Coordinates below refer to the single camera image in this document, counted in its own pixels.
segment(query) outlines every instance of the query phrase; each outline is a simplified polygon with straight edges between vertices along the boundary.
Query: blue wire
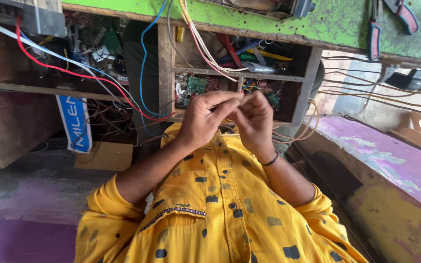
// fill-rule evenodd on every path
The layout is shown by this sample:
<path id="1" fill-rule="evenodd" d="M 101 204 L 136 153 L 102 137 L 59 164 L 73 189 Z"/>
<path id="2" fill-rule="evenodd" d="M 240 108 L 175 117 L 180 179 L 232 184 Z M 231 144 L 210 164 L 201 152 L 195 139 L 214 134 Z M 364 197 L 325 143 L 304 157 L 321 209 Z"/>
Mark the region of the blue wire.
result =
<path id="1" fill-rule="evenodd" d="M 22 32 L 22 30 L 20 31 L 20 35 L 23 37 L 23 38 L 25 38 L 25 39 L 27 39 L 27 40 L 29 40 L 29 38 Z M 98 69 L 96 69 L 96 68 L 94 68 L 94 67 L 91 67 L 91 66 L 88 66 L 88 65 L 85 65 L 86 67 L 89 67 L 89 68 L 91 68 L 91 69 L 93 69 L 93 70 L 96 70 L 96 71 L 98 71 L 98 72 L 100 72 L 100 73 L 102 73 L 102 74 L 104 74 L 104 75 L 107 75 L 107 76 L 109 76 L 110 78 L 112 78 L 110 75 L 108 75 L 108 74 L 106 74 L 105 72 L 103 72 L 103 71 L 101 71 L 101 70 L 98 70 Z M 150 135 L 150 136 L 152 136 L 152 137 L 162 137 L 162 136 L 156 136 L 156 135 L 153 135 L 152 133 L 150 133 L 149 132 L 149 130 L 147 129 L 147 127 L 145 126 L 145 121 L 144 121 L 144 116 L 143 115 L 141 115 L 141 118 L 142 118 L 142 124 L 144 125 L 144 129 L 145 129 L 145 131 Z"/>
<path id="2" fill-rule="evenodd" d="M 144 129 L 145 129 L 145 131 L 150 135 L 150 136 L 152 136 L 152 137 L 159 137 L 159 138 L 161 138 L 162 136 L 157 136 L 157 135 L 153 135 L 152 133 L 150 133 L 150 131 L 147 129 L 147 127 L 145 126 L 145 122 L 144 122 L 144 115 L 141 115 L 141 118 L 142 118 L 142 124 L 144 125 Z"/>
<path id="3" fill-rule="evenodd" d="M 150 113 L 152 113 L 152 114 L 155 114 L 155 115 L 158 115 L 158 116 L 166 116 L 166 115 L 168 115 L 168 114 L 159 114 L 159 113 L 154 113 L 154 112 L 151 112 L 151 111 L 149 111 L 149 109 L 147 108 L 147 106 L 145 105 L 145 103 L 144 103 L 144 99 L 143 99 L 143 97 L 142 97 L 142 75 L 143 75 L 143 72 L 144 72 L 144 64 L 145 64 L 145 58 L 147 57 L 147 50 L 145 50 L 145 46 L 144 46 L 144 34 L 155 24 L 155 22 L 157 22 L 157 20 L 159 19 L 159 17 L 160 17 L 160 14 L 162 13 L 162 11 L 163 11 L 163 8 L 165 7 L 165 4 L 167 3 L 167 0 L 164 0 L 163 1 L 163 4 L 162 4 L 162 7 L 160 8 L 160 11 L 159 11 L 159 14 L 155 17 L 155 19 L 154 19 L 154 21 L 152 21 L 152 23 L 150 23 L 149 24 L 149 26 L 148 27 L 146 27 L 145 29 L 144 29 L 144 31 L 142 32 L 142 34 L 141 34 L 141 45 L 142 45 L 142 48 L 144 49 L 144 59 L 142 60 L 142 67 L 141 67 L 141 77 L 140 77 L 140 79 L 139 79 L 139 93 L 140 93 L 140 96 L 141 96 L 141 101 L 142 101 L 142 104 L 144 105 L 144 108 L 148 111 L 148 112 L 150 112 Z"/>

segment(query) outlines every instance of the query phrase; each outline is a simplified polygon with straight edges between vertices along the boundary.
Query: yellow shirt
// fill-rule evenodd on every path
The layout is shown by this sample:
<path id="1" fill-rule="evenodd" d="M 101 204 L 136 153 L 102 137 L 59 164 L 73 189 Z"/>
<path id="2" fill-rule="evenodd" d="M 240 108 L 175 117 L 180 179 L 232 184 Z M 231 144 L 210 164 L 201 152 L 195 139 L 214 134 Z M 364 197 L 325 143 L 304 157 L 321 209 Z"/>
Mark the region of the yellow shirt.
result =
<path id="1" fill-rule="evenodd" d="M 290 206 L 239 136 L 217 132 L 164 178 L 147 215 L 118 194 L 115 177 L 93 190 L 75 262 L 365 262 L 315 188 L 310 203 Z"/>

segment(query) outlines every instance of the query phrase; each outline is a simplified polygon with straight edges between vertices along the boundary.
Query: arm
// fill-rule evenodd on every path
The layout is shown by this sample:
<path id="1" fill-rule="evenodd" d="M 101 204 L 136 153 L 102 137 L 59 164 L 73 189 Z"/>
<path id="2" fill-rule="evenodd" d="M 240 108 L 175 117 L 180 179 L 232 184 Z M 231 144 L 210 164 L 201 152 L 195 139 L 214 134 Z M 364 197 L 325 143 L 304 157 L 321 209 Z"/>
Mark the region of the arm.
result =
<path id="1" fill-rule="evenodd" d="M 256 91 L 246 95 L 231 115 L 240 129 L 243 145 L 263 164 L 271 162 L 277 155 L 272 145 L 273 114 L 262 92 Z M 274 192 L 293 207 L 313 200 L 313 185 L 282 157 L 263 169 Z"/>
<path id="2" fill-rule="evenodd" d="M 178 136 L 157 153 L 114 176 L 87 197 L 76 237 L 75 263 L 112 262 L 125 256 L 144 218 L 145 197 L 180 160 L 208 143 L 242 94 L 215 92 L 194 97 Z"/>
<path id="3" fill-rule="evenodd" d="M 180 160 L 212 140 L 219 124 L 242 97 L 237 92 L 223 91 L 193 97 L 178 136 L 159 152 L 118 175 L 116 187 L 120 195 L 131 204 L 142 204 Z"/>
<path id="4" fill-rule="evenodd" d="M 277 155 L 272 144 L 273 111 L 264 95 L 259 91 L 249 93 L 231 117 L 239 127 L 243 145 L 261 163 L 271 162 Z M 366 262 L 348 242 L 345 226 L 338 224 L 339 219 L 333 214 L 331 200 L 316 186 L 280 156 L 263 169 L 274 192 L 295 207 L 337 253 L 345 255 L 346 251 L 355 260 Z"/>
<path id="5" fill-rule="evenodd" d="M 193 150 L 173 140 L 149 158 L 120 172 L 116 177 L 118 193 L 129 203 L 140 205 L 172 168 Z"/>

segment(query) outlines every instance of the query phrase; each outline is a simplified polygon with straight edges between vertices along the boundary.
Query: wrist band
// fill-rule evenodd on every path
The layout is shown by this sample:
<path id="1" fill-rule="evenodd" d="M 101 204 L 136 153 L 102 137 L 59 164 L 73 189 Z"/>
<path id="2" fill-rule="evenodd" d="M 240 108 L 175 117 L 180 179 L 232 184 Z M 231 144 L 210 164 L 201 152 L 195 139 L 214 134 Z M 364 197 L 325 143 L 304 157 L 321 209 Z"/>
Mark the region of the wrist band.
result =
<path id="1" fill-rule="evenodd" d="M 279 152 L 278 152 L 278 151 L 276 151 L 276 153 L 277 153 L 277 155 L 276 155 L 276 157 L 275 157 L 272 161 L 270 161 L 270 162 L 268 162 L 268 163 L 266 163 L 266 164 L 262 163 L 260 160 L 258 160 L 258 162 L 259 162 L 262 166 L 269 166 L 269 165 L 271 165 L 271 164 L 275 163 L 275 162 L 276 162 L 276 160 L 277 160 L 277 158 L 279 158 Z"/>

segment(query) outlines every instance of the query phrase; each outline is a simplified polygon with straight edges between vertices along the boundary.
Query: green circuit board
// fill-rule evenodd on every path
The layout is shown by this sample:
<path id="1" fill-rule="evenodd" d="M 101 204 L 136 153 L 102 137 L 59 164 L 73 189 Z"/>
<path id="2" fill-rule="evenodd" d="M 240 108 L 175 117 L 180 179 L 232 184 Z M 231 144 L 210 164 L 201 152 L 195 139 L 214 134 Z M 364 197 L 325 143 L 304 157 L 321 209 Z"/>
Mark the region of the green circuit board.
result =
<path id="1" fill-rule="evenodd" d="M 187 98 L 183 98 L 183 104 L 185 106 L 187 106 L 190 103 L 190 97 L 193 94 L 201 95 L 202 93 L 204 93 L 204 90 L 206 89 L 206 86 L 207 86 L 207 80 L 206 79 L 201 79 L 201 78 L 196 78 L 196 77 L 190 76 L 188 78 L 188 84 L 186 86 Z"/>

